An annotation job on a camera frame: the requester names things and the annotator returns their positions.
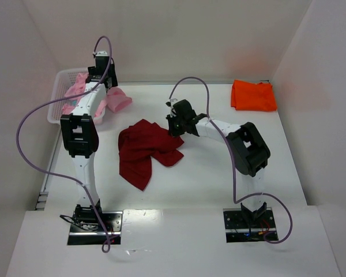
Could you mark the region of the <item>dark red t shirt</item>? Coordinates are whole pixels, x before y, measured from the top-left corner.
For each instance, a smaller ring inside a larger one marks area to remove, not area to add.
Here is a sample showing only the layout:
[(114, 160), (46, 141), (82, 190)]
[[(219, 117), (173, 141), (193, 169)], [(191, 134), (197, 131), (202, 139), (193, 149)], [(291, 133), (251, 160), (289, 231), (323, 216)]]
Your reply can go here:
[(178, 151), (183, 144), (180, 137), (170, 136), (167, 129), (142, 119), (119, 134), (119, 174), (143, 191), (151, 180), (152, 159), (172, 167), (183, 158)]

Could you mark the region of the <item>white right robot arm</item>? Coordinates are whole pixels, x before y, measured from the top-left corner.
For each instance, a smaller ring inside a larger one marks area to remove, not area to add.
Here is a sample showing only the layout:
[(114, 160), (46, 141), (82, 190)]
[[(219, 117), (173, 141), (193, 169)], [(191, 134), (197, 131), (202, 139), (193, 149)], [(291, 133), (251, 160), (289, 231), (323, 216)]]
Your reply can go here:
[(235, 162), (235, 172), (240, 174), (248, 193), (253, 195), (241, 201), (241, 216), (248, 224), (258, 221), (267, 208), (262, 193), (270, 150), (256, 126), (251, 122), (238, 125), (210, 119), (204, 113), (196, 114), (185, 99), (172, 99), (166, 105), (170, 108), (166, 119), (168, 133), (172, 137), (188, 133), (229, 145), (230, 155)]

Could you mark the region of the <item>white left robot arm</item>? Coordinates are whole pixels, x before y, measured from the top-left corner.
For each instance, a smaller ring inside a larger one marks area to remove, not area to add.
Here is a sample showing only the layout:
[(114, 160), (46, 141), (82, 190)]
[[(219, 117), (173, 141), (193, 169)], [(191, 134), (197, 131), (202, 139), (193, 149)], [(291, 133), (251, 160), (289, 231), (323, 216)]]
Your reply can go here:
[(79, 199), (74, 215), (63, 216), (83, 231), (98, 231), (102, 210), (96, 191), (94, 158), (99, 147), (99, 137), (94, 118), (107, 91), (117, 84), (113, 58), (105, 51), (94, 53), (95, 66), (88, 68), (85, 93), (76, 107), (60, 119), (63, 144), (76, 170)]

